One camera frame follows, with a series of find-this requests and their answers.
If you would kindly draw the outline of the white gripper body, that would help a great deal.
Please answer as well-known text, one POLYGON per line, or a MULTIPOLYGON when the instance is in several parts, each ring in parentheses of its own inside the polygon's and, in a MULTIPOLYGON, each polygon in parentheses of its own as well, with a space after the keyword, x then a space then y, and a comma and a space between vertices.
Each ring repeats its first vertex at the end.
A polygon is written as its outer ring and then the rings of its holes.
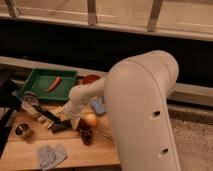
POLYGON ((73 103, 72 101, 68 101, 64 106, 63 106, 63 113, 71 120, 71 125, 74 130, 78 128, 80 119, 81 119, 81 114, 80 114, 81 108, 73 103))

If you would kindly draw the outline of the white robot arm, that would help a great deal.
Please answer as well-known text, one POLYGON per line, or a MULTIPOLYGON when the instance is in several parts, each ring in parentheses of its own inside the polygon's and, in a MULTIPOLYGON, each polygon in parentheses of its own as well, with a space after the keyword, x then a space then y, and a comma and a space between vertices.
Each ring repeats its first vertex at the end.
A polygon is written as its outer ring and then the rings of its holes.
POLYGON ((105 77, 73 87, 63 111, 76 118, 92 97, 103 97, 122 171, 181 171, 166 102, 178 74, 165 51, 129 57, 105 77))

